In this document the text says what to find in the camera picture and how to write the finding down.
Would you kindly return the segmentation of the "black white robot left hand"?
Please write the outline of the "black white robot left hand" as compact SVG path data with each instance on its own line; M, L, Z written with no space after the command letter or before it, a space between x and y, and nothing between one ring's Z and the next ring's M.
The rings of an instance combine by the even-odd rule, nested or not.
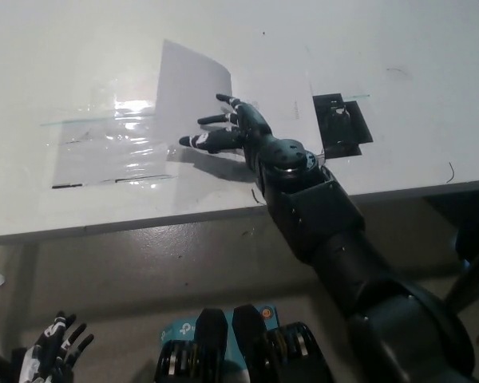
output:
M93 342L94 335L88 334L75 346L85 332L86 323L75 330L69 328L76 315L59 311L40 334L37 341L25 352L20 364L19 383L27 382L74 382L74 367L85 349Z

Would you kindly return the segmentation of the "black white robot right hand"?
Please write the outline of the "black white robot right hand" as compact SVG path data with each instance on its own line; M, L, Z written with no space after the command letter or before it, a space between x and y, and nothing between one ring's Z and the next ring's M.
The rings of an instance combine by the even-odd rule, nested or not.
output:
M205 132L181 137L181 146L216 154L254 148L265 136L272 135L271 127L253 105L221 93L216 94L216 99L231 107L231 112L198 119L197 124Z

